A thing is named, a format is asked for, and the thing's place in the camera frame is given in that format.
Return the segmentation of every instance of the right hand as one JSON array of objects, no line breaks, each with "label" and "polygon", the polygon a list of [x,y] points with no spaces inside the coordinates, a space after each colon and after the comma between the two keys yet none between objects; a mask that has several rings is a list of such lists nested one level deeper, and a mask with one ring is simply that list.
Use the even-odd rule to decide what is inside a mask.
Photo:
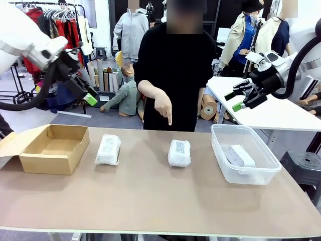
[{"label": "right hand", "polygon": [[169,119],[169,126],[172,125],[172,103],[164,91],[155,96],[155,109],[165,118]]},{"label": "right hand", "polygon": [[247,49],[241,49],[241,50],[240,50],[240,55],[248,55],[249,52],[250,52],[250,51],[247,50]]}]

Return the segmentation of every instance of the white plastic bag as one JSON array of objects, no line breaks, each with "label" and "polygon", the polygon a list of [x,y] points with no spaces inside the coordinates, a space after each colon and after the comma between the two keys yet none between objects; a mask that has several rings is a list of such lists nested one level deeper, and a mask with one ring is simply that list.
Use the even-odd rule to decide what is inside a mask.
[{"label": "white plastic bag", "polygon": [[104,134],[98,149],[95,164],[118,165],[120,138],[115,135]]},{"label": "white plastic bag", "polygon": [[172,140],[169,151],[171,167],[187,167],[191,163],[191,144],[188,141]]}]

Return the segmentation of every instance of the red clothing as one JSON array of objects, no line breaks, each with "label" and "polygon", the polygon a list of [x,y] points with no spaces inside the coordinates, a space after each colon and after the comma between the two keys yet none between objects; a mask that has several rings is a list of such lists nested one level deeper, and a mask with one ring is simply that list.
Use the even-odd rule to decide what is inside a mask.
[{"label": "red clothing", "polygon": [[[42,14],[44,14],[44,12],[39,9],[31,9],[26,13],[26,15],[31,18],[36,24],[38,24],[38,17],[40,17]],[[24,58],[24,63],[27,71],[30,74],[34,75],[37,72],[41,72],[41,70],[27,58]]]},{"label": "red clothing", "polygon": [[[73,49],[78,47],[78,43],[80,42],[80,40],[75,19],[71,20],[71,22],[68,21],[66,23],[61,22],[61,20],[57,20],[56,24],[58,27],[59,36],[64,36],[68,40],[66,48]],[[79,62],[84,65],[84,60],[81,53],[79,53],[78,58]]]}]

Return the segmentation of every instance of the black shirt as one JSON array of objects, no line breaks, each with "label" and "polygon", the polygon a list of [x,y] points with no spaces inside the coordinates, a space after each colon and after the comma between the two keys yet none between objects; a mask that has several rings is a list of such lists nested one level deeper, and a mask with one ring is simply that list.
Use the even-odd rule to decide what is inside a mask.
[{"label": "black shirt", "polygon": [[282,57],[286,49],[286,45],[290,42],[290,27],[287,21],[282,19],[280,20],[281,23],[272,40],[271,49]]},{"label": "black shirt", "polygon": [[147,98],[144,129],[161,131],[195,130],[200,88],[213,77],[212,61],[215,42],[203,32],[198,35],[167,34],[167,24],[148,30],[140,44],[138,62],[134,64],[137,85],[148,80],[162,89],[173,107],[173,123],[154,108],[154,99]]}]

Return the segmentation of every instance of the floor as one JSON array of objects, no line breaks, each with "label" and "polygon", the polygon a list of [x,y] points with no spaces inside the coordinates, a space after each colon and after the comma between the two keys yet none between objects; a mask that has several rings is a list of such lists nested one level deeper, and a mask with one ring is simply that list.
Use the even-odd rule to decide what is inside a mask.
[{"label": "floor", "polygon": [[[1,90],[15,90],[15,85],[10,77],[0,78]],[[31,80],[25,78],[22,80],[22,85],[26,91],[30,91],[34,86]],[[72,112],[83,113],[82,109],[77,107]],[[105,128],[126,128],[126,129],[142,129],[142,122],[138,116],[133,117],[120,117],[116,110],[110,110],[108,113],[101,113],[97,108],[87,108],[87,114],[92,115],[92,118],[77,117],[63,114],[53,114],[49,111],[42,111],[39,109],[31,109],[20,112],[9,112],[0,110],[0,113],[4,116],[7,122],[10,124],[15,132],[22,132],[24,130],[42,126],[45,124],[70,124],[70,125],[84,125],[89,127],[105,127]],[[197,122],[197,132],[210,132],[210,121],[199,119]],[[264,141],[267,141],[265,134],[257,130],[257,133]],[[278,159],[280,159],[284,153],[289,149],[295,149],[298,151],[305,151],[315,133],[309,132],[291,132],[281,131],[280,137],[276,141],[272,148],[273,153]],[[61,235],[62,241],[71,240],[70,233],[63,233]],[[49,241],[47,233],[38,232],[18,232],[0,230],[0,241],[35,241],[43,240]],[[98,235],[97,241],[120,241],[118,234]],[[140,235],[139,241],[161,241],[161,238],[154,235]]]}]

